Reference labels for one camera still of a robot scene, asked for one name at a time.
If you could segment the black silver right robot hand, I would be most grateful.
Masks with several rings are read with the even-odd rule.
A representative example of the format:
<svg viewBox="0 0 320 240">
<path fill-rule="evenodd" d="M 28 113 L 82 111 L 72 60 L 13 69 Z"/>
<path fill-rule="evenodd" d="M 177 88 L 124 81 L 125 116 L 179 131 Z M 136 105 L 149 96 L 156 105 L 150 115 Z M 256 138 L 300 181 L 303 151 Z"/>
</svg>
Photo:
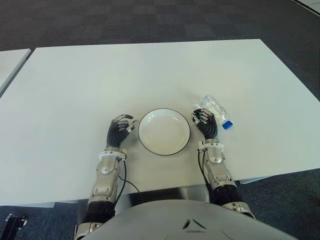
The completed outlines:
<svg viewBox="0 0 320 240">
<path fill-rule="evenodd" d="M 205 140 L 217 138 L 217 122 L 211 111 L 206 108 L 198 108 L 191 113 L 191 120 L 203 134 Z"/>
</svg>

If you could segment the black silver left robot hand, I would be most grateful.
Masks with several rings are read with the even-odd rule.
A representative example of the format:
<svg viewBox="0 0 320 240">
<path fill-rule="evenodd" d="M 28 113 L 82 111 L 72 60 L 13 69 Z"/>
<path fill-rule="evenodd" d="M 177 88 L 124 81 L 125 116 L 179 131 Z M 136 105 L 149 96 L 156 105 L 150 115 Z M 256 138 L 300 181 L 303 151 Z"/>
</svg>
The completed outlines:
<svg viewBox="0 0 320 240">
<path fill-rule="evenodd" d="M 106 148 L 119 148 L 122 142 L 136 128 L 137 120 L 129 114 L 121 114 L 115 117 L 108 128 Z"/>
</svg>

